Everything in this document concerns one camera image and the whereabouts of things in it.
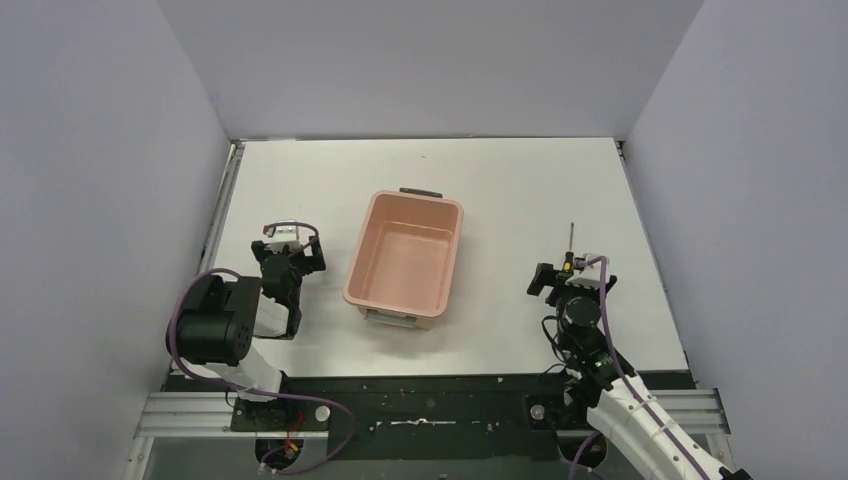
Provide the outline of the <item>black yellow screwdriver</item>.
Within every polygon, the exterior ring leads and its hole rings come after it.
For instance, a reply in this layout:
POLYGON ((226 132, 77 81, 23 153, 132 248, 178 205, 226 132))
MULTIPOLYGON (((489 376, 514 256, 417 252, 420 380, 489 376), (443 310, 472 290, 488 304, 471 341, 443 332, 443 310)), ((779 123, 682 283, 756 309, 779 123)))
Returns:
POLYGON ((569 238, 568 245, 564 255, 564 261, 562 266, 562 271, 568 274, 572 274, 574 271, 574 250, 573 250, 573 242, 574 242, 574 229, 575 224, 573 222, 570 223, 569 227, 569 238))

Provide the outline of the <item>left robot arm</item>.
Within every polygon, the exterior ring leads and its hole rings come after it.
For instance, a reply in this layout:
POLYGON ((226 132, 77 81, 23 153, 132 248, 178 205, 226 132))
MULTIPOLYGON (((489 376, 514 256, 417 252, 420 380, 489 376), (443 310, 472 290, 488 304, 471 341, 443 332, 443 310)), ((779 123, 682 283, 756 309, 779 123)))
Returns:
POLYGON ((190 375, 192 366, 214 372, 213 382, 235 392, 236 419, 260 430, 299 422, 299 401, 287 395, 286 374, 258 351, 256 339, 291 340, 302 320, 304 277, 325 270, 318 236, 255 240, 257 276, 225 268, 200 273, 178 301, 166 348, 190 375))

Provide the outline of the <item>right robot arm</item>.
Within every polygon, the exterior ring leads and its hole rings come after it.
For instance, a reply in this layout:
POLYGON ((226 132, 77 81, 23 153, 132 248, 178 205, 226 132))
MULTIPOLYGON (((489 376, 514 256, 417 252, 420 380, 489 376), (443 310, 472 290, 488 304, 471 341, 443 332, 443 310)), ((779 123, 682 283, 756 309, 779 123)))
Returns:
POLYGON ((749 478, 702 449, 616 349, 607 308, 616 282, 607 257, 567 254, 560 267, 538 264, 527 287, 531 296, 551 290, 545 302, 557 332, 549 342, 572 376, 563 401, 583 409, 594 430, 578 450, 602 436, 645 479, 749 478))

